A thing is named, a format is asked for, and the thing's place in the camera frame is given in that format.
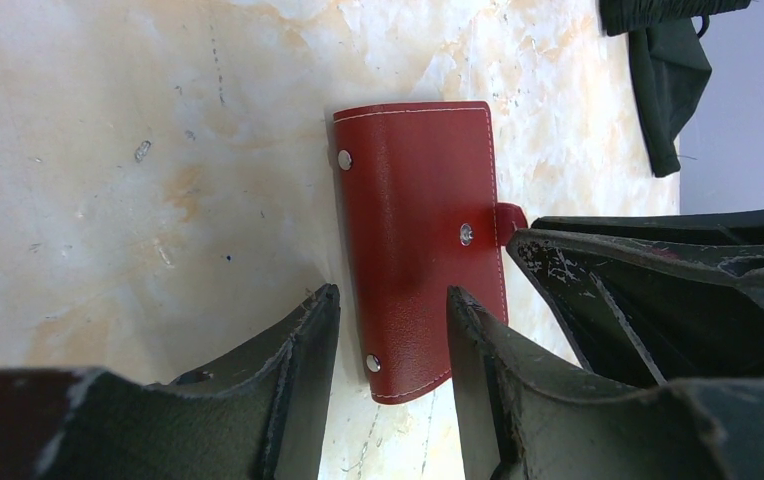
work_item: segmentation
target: red leather wallet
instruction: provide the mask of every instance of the red leather wallet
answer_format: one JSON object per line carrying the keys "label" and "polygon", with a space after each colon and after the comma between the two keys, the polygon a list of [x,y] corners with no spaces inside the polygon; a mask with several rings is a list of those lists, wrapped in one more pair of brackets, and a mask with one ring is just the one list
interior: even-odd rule
{"label": "red leather wallet", "polygon": [[450,377],[448,286],[508,323],[500,237],[523,215],[497,203],[484,102],[344,110],[335,138],[371,393],[407,402]]}

